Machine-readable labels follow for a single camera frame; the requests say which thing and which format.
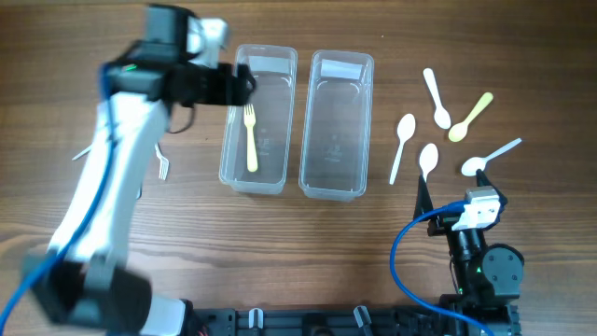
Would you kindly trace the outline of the clear plastic container right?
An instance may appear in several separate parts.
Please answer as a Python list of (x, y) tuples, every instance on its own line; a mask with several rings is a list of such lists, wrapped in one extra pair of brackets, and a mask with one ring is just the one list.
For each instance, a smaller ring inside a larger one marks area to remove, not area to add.
[(373, 77), (366, 53), (312, 56), (298, 177), (307, 197), (349, 202), (365, 193)]

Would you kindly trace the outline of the yellow plastic fork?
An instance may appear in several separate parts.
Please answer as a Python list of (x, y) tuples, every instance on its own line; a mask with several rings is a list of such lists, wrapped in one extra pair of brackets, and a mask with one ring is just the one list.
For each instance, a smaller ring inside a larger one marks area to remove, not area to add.
[(256, 113), (251, 104), (246, 105), (243, 109), (243, 122), (246, 128), (247, 136), (247, 150), (246, 150), (246, 165), (247, 170), (251, 173), (258, 169), (257, 150), (255, 143), (254, 127), (256, 125)]

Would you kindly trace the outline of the white plastic fork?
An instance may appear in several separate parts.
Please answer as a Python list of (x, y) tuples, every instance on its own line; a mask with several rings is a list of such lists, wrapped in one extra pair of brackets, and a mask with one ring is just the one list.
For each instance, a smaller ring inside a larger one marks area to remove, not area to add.
[(160, 149), (160, 144), (157, 143), (155, 145), (155, 152), (156, 152), (156, 156), (160, 161), (160, 170), (159, 170), (159, 178), (161, 180), (166, 180), (168, 173), (169, 173), (169, 168), (170, 168), (170, 162), (169, 160), (162, 154), (162, 151)]
[(92, 145), (87, 146), (85, 149), (83, 149), (82, 151), (80, 151), (79, 153), (77, 153), (72, 159), (71, 161), (77, 161), (80, 158), (82, 158), (83, 156), (85, 156), (86, 154), (88, 154), (90, 152), (92, 148)]

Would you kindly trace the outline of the clear plastic container left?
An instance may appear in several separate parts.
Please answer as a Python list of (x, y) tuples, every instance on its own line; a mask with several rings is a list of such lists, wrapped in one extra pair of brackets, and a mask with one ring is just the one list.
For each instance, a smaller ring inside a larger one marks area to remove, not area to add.
[(247, 129), (243, 108), (228, 109), (220, 181), (239, 192), (279, 194), (286, 181), (292, 133), (298, 54), (291, 47), (240, 45), (236, 63), (246, 64), (257, 82), (249, 104), (256, 114), (253, 139), (257, 169), (247, 169)]

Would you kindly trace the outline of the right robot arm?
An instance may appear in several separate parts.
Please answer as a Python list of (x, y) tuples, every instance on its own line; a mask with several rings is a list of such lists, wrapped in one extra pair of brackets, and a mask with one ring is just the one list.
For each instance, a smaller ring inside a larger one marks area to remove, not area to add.
[[(452, 227), (464, 211), (436, 215), (428, 222), (429, 236), (446, 236), (451, 265), (455, 272), (457, 294), (444, 294), (439, 307), (469, 316), (486, 325), (494, 335), (522, 335), (518, 307), (511, 304), (520, 297), (523, 279), (523, 255), (505, 244), (487, 245), (484, 232), (500, 221), (507, 205), (506, 196), (481, 171), (476, 171), (477, 187), (468, 189), (465, 199), (488, 191), (497, 196), (499, 206), (495, 222), (483, 229), (454, 230)], [(419, 177), (413, 219), (434, 210), (427, 184)], [(423, 309), (395, 311), (396, 335), (489, 335), (479, 327)]]

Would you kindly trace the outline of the white plastic spoon long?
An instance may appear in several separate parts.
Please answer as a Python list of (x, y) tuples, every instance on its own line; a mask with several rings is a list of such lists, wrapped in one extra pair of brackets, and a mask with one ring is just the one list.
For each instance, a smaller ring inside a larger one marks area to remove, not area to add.
[(416, 129), (416, 119), (412, 114), (406, 114), (397, 124), (396, 135), (398, 138), (398, 148), (393, 162), (389, 184), (394, 185), (399, 169), (404, 146), (408, 140), (414, 135)]

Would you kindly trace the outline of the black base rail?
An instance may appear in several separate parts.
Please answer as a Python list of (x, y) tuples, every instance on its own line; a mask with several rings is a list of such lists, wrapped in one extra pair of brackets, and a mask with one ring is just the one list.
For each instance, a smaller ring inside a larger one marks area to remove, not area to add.
[(450, 316), (414, 306), (347, 310), (197, 309), (200, 335), (212, 336), (433, 336), (520, 335), (515, 307), (485, 311), (479, 322), (485, 329)]

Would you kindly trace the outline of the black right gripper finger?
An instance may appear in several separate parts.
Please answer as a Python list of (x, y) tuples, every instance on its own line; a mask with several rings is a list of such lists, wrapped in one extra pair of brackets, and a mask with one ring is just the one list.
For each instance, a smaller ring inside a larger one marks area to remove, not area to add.
[(417, 198), (416, 198), (413, 218), (416, 219), (417, 217), (419, 217), (427, 212), (430, 212), (433, 209), (434, 209), (434, 205), (432, 203), (431, 196), (429, 194), (427, 183), (426, 183), (423, 175), (419, 175)]
[(491, 187), (491, 188), (494, 189), (493, 183), (485, 175), (485, 173), (482, 170), (480, 170), (480, 169), (478, 169), (476, 171), (476, 181), (477, 181), (477, 186), (478, 187)]

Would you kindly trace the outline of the yellow plastic spoon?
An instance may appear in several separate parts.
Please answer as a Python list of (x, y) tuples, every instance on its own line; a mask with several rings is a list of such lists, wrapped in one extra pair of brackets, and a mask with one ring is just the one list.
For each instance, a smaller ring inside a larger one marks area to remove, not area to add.
[(456, 143), (462, 141), (468, 132), (468, 128), (472, 121), (481, 114), (481, 112), (493, 101), (493, 94), (491, 92), (484, 92), (479, 98), (478, 102), (472, 108), (466, 118), (455, 124), (450, 128), (448, 138), (450, 141)]

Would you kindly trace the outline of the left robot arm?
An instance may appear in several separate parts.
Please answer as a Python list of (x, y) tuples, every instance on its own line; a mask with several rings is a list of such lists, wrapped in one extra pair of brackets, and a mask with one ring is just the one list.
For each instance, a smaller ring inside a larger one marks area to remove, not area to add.
[(143, 38), (99, 71), (95, 133), (73, 200), (44, 254), (23, 263), (48, 320), (110, 335), (203, 335), (187, 300), (157, 294), (127, 267), (130, 226), (156, 144), (175, 105), (245, 105), (256, 81), (222, 63), (229, 25), (191, 10), (150, 5)]

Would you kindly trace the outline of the clear plastic container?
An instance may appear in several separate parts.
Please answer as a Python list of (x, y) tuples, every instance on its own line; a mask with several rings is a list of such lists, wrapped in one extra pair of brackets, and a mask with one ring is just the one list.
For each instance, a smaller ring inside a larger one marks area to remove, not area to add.
[(298, 177), (307, 197), (349, 202), (365, 193), (373, 77), (366, 53), (312, 56)]
[(292, 133), (298, 54), (291, 47), (240, 45), (236, 63), (246, 64), (257, 82), (249, 104), (256, 114), (253, 139), (257, 169), (247, 169), (247, 129), (243, 108), (228, 109), (220, 181), (239, 192), (279, 194), (286, 181)]

